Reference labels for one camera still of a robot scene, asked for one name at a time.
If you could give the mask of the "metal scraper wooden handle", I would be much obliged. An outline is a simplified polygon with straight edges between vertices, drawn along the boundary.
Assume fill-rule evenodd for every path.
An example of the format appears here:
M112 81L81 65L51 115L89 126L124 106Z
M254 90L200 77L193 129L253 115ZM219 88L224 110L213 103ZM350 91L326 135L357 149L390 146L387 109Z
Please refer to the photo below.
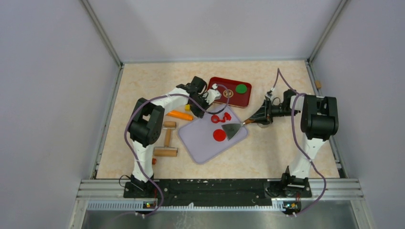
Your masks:
M239 132L239 130L242 127L244 127L247 124L254 123L254 122L255 122L255 120L246 119L240 123L224 124L224 125L222 125L222 130L225 132L226 138L228 140L231 140Z

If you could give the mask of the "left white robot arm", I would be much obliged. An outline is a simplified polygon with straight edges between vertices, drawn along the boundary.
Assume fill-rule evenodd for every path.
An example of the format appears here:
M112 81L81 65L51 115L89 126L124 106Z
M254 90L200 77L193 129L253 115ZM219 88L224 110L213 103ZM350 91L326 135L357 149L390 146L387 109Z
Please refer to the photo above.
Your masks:
M153 150L163 128L164 116L188 104L194 116L203 118L214 100L220 97L216 84L208 87L205 80L195 76L190 83L179 84L167 94L150 100L138 99L126 132L135 157L130 180L141 197L148 197L153 192L153 184L149 181L154 175Z

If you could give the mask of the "red round dough wrapper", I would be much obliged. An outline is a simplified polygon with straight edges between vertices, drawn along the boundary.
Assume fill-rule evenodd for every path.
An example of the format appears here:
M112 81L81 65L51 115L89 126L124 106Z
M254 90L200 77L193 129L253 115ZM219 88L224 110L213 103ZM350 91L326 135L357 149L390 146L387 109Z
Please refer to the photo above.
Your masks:
M213 132L213 138L217 142L222 142L226 139L226 133L223 129L216 129Z

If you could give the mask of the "red dough lump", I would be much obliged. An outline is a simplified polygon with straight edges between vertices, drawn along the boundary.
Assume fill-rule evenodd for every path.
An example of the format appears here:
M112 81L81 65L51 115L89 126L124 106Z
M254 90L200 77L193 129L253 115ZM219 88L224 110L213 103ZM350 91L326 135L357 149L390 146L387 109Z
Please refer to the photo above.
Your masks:
M211 122L214 124L225 123L231 120L232 116L228 112L224 112L222 115L214 114L211 116Z

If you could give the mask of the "lavender plastic tray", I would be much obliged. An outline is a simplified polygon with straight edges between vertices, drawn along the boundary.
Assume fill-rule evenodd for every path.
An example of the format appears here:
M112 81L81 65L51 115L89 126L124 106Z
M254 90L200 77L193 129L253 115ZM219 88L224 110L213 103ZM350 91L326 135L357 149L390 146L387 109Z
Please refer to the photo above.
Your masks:
M231 121L214 124L211 122L212 115L205 113L203 118L196 118L190 123L180 127L178 130L178 136L184 144L187 152L193 161L199 165L215 158L220 153L233 147L248 136L247 128L242 127L231 140L226 138L222 142L215 141L213 138L213 132L216 129L222 129L222 125L227 123L241 122L231 107L226 107L224 104L215 108L210 108L209 112L218 112L221 109L224 109L224 111L218 115L228 112L232 116Z

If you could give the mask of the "metal ring cutter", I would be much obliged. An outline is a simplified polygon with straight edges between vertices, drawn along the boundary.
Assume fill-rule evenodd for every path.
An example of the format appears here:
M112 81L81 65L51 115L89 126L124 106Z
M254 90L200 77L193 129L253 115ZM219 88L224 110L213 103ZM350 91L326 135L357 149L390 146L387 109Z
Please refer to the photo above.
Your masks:
M259 122L259 123L257 123L257 125L260 128L268 128L268 127L270 127L271 124L272 124L271 122Z

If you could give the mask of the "dark red lacquer tray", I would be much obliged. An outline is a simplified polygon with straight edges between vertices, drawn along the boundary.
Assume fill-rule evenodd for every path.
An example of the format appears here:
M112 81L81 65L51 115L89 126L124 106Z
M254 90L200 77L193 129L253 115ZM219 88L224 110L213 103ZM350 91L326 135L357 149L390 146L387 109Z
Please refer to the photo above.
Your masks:
M211 87L214 83L217 85L223 85L227 88L225 90L223 87L218 87L219 92L222 94L220 99L215 100L215 103L225 104L228 101L228 105L246 108L250 102L250 95L252 91L252 85L247 82L236 81L231 79L225 79L221 77L212 77L209 81L208 86ZM238 94L235 88L238 84L245 84L247 86L247 92L245 94Z

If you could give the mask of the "wooden dough roller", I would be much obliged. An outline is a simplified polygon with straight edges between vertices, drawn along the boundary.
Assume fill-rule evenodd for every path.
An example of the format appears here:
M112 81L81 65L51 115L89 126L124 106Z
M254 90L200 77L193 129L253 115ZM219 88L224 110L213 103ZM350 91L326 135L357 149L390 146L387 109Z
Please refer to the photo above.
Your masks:
M163 146L155 147L153 155L157 157L177 157L178 148L171 146L172 133L177 128L174 121L164 121L162 129L165 130Z

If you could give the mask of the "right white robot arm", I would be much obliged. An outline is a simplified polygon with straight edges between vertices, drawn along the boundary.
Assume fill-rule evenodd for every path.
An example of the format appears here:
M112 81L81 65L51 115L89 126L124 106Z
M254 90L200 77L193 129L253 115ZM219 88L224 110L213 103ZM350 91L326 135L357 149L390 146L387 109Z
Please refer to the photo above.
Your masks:
M308 178L311 163L319 149L335 135L339 128L338 106L335 97L315 95L298 96L291 89L284 91L283 101L273 104L268 92L260 108L245 120L246 124L269 125L275 117L301 114L300 129L303 133L299 153L283 173L277 188L287 197L309 189Z

